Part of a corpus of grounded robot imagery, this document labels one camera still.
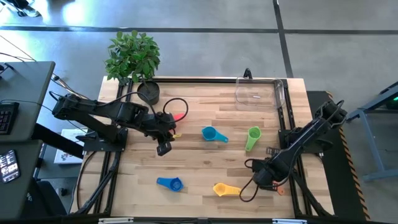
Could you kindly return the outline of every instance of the green measuring cup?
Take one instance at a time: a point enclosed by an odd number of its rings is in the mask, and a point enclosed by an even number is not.
[[[253,148],[254,144],[261,137],[261,130],[259,127],[251,127],[248,131],[248,142],[246,143],[246,147],[244,148],[247,152],[250,152]]]

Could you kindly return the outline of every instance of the red object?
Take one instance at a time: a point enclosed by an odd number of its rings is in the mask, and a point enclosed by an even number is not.
[[[176,120],[178,120],[178,119],[181,119],[182,116],[184,116],[184,113],[180,113],[180,114],[174,115],[174,121],[176,121]]]

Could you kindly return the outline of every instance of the concrete floor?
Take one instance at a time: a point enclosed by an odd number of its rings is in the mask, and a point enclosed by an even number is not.
[[[120,0],[112,1],[36,0],[33,6],[42,17],[21,18],[8,10],[0,12],[0,23],[9,26],[93,26],[93,27],[185,27],[276,29],[272,0]],[[285,29],[398,29],[395,0],[279,0]],[[98,96],[103,61],[112,32],[0,31],[37,60],[53,60],[55,73],[78,92]],[[249,67],[255,77],[285,78],[278,34],[149,33],[160,46],[157,75],[226,76],[242,75]],[[398,35],[286,35],[293,75],[304,78],[307,90],[331,91],[336,100],[346,101],[352,111],[397,81]],[[0,39],[1,51],[23,56]],[[49,90],[65,93],[57,85]],[[45,105],[54,101],[46,97]],[[72,128],[41,111],[39,122],[59,132]],[[374,118],[375,135],[385,142],[383,123]],[[345,133],[372,220],[396,223],[398,178],[363,182],[361,176],[375,171],[362,126],[345,125]],[[394,167],[398,153],[383,151],[383,159]]]

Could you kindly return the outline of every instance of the yellow measuring cup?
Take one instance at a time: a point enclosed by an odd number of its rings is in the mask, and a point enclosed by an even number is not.
[[[223,183],[218,183],[214,185],[213,190],[216,192],[218,196],[224,195],[239,195],[241,190],[239,187],[232,187]]]

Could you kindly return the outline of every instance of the keyboard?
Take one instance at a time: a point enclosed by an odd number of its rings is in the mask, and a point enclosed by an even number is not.
[[[0,135],[10,134],[18,114],[19,103],[0,103]]]

